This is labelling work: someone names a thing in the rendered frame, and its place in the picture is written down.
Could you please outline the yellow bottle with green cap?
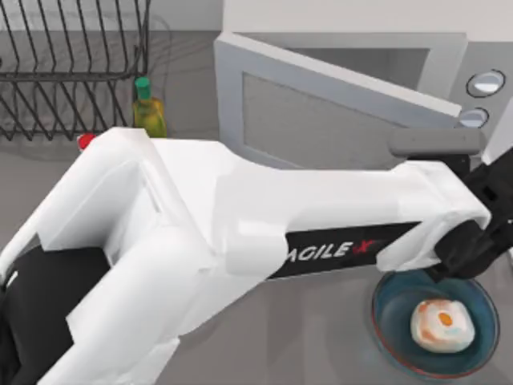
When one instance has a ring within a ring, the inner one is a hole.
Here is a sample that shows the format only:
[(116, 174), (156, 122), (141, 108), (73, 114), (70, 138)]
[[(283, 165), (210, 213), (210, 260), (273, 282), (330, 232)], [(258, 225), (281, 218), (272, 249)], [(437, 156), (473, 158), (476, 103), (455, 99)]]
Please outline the yellow bottle with green cap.
[(166, 138), (168, 134), (164, 105), (160, 99), (151, 94), (151, 83), (148, 77), (135, 80), (137, 98), (132, 104), (134, 127), (142, 128), (151, 138)]

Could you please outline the blue glass bowl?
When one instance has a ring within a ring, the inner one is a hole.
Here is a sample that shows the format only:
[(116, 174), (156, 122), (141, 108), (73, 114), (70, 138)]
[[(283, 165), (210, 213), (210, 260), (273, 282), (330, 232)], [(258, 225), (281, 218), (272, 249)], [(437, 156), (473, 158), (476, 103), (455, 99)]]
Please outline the blue glass bowl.
[[(434, 353), (420, 347), (410, 331), (414, 309), (424, 300), (461, 302), (475, 327), (475, 338), (458, 353)], [(494, 355), (500, 339), (499, 314), (490, 295), (474, 279), (435, 283), (421, 270), (385, 274), (373, 292), (371, 320), (382, 353), (417, 378), (448, 381), (473, 375)]]

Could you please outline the grey microwave door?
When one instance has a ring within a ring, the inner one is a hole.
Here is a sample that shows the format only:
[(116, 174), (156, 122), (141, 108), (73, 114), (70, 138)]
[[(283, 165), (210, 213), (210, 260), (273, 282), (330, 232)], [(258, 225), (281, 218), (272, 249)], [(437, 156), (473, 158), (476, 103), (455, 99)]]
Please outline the grey microwave door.
[(220, 140), (278, 168), (384, 169), (397, 129), (453, 128), (459, 105), (224, 32), (213, 44)]

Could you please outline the large round microwave knob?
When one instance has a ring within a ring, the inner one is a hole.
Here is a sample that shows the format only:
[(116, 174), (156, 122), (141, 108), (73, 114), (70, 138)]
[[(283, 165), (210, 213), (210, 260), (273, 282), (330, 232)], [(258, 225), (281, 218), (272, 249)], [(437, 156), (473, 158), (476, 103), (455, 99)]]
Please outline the large round microwave knob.
[(486, 98), (498, 93), (506, 82), (501, 71), (492, 69), (473, 75), (466, 85), (467, 94), (474, 98)]

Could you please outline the white bread with orange spot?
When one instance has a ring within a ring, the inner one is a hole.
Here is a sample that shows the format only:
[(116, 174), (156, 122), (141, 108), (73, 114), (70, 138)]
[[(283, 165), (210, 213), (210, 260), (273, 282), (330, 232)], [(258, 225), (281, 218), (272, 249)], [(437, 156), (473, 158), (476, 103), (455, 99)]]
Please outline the white bread with orange spot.
[(410, 319), (412, 339), (424, 350), (453, 354), (464, 351), (475, 340), (475, 326), (460, 302), (432, 298), (416, 305)]

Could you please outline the small round microwave knob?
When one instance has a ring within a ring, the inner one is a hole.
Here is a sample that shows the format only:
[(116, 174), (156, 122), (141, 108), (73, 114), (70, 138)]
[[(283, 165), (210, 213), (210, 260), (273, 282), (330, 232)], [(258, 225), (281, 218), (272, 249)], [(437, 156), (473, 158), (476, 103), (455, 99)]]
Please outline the small round microwave knob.
[(458, 125), (462, 128), (482, 128), (489, 120), (489, 112), (482, 108), (476, 107), (462, 111), (458, 118)]

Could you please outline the pale microwave oven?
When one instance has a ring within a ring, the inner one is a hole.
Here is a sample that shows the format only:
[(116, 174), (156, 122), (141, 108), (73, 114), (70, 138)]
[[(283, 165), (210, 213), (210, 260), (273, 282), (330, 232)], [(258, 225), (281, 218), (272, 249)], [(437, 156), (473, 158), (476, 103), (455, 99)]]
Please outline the pale microwave oven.
[[(225, 0), (224, 32), (444, 99), (459, 116), (489, 112), (480, 129), (395, 130), (398, 162), (412, 152), (491, 161), (513, 147), (513, 0)], [(467, 81), (492, 69), (506, 76), (503, 88), (468, 95)]]

